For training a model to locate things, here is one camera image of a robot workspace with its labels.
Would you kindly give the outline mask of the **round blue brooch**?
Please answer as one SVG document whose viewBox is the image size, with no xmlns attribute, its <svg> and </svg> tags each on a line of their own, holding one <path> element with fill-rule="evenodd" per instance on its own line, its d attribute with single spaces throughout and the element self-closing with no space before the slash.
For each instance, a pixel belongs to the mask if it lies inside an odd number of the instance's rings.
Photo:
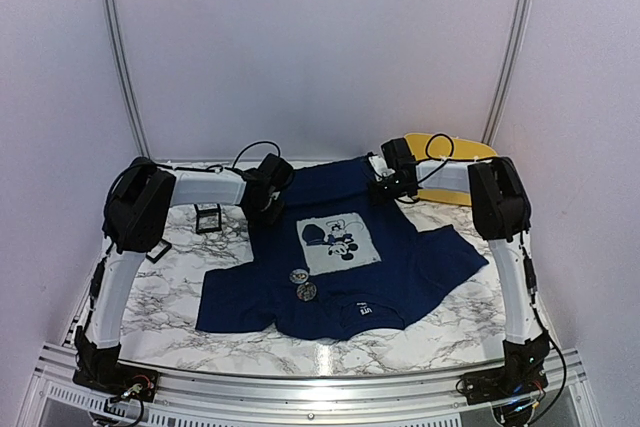
<svg viewBox="0 0 640 427">
<path fill-rule="evenodd" d="M 309 272 L 305 269 L 294 269 L 289 274 L 289 280 L 296 285 L 304 284 L 309 279 Z"/>
</svg>

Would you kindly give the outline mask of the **navy blue printed t-shirt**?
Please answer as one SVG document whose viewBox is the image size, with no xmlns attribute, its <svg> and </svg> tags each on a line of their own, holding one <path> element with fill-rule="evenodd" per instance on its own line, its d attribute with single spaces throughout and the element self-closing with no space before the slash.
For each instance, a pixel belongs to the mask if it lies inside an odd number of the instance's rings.
<svg viewBox="0 0 640 427">
<path fill-rule="evenodd" d="M 363 157 L 298 169 L 278 221 L 249 228 L 251 260 L 205 275 L 197 329 L 272 326 L 304 340 L 402 330 L 485 266 L 454 227 L 419 230 L 394 201 L 373 205 L 372 179 Z M 314 300 L 297 298 L 294 269 L 309 272 Z"/>
</svg>

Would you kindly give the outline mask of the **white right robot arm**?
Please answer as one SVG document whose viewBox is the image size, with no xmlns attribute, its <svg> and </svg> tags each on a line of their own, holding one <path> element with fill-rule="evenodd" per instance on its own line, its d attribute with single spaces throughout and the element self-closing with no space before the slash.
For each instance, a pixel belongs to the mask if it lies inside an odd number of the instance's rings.
<svg viewBox="0 0 640 427">
<path fill-rule="evenodd" d="M 487 241 L 498 269 L 506 310 L 500 367 L 468 372 L 461 391 L 479 403 L 524 395 L 546 387 L 545 358 L 551 336 L 537 305 L 537 278 L 530 249 L 531 204 L 513 161 L 498 155 L 456 157 L 453 151 L 419 160 L 405 138 L 368 154 L 377 201 L 414 198 L 422 190 L 469 195 L 477 233 Z"/>
</svg>

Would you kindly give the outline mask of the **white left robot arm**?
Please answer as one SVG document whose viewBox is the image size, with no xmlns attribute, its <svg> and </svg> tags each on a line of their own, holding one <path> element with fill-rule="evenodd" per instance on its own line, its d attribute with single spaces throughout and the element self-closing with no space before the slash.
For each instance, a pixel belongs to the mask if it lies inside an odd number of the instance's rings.
<svg viewBox="0 0 640 427">
<path fill-rule="evenodd" d="M 109 189 L 103 209 L 104 250 L 94 270 L 89 313 L 74 336 L 76 384 L 120 394 L 135 385 L 151 391 L 157 373 L 119 361 L 121 324 L 137 272 L 162 240 L 168 213 L 182 205 L 237 206 L 259 226 L 271 225 L 284 204 L 293 167 L 268 154 L 247 170 L 236 167 L 172 167 L 138 157 Z"/>
</svg>

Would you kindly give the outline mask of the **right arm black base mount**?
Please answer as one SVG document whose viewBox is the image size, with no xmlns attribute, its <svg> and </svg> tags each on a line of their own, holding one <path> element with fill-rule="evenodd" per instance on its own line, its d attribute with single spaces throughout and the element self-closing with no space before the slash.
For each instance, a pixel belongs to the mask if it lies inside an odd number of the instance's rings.
<svg viewBox="0 0 640 427">
<path fill-rule="evenodd" d="M 550 341 L 543 335 L 518 344 L 504 340 L 504 363 L 463 374 L 456 390 L 469 405 L 493 402 L 544 389 L 548 386 L 544 361 Z"/>
</svg>

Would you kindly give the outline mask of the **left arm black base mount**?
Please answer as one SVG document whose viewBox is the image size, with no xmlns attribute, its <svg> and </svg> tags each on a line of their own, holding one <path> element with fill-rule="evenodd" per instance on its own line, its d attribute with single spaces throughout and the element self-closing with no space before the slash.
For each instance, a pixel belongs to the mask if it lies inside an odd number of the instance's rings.
<svg viewBox="0 0 640 427">
<path fill-rule="evenodd" d="M 159 373 L 156 370 L 135 367 L 120 362 L 121 345 L 99 348 L 78 330 L 74 340 L 76 369 L 74 384 L 123 399 L 130 391 L 143 402 L 152 402 L 156 396 Z"/>
</svg>

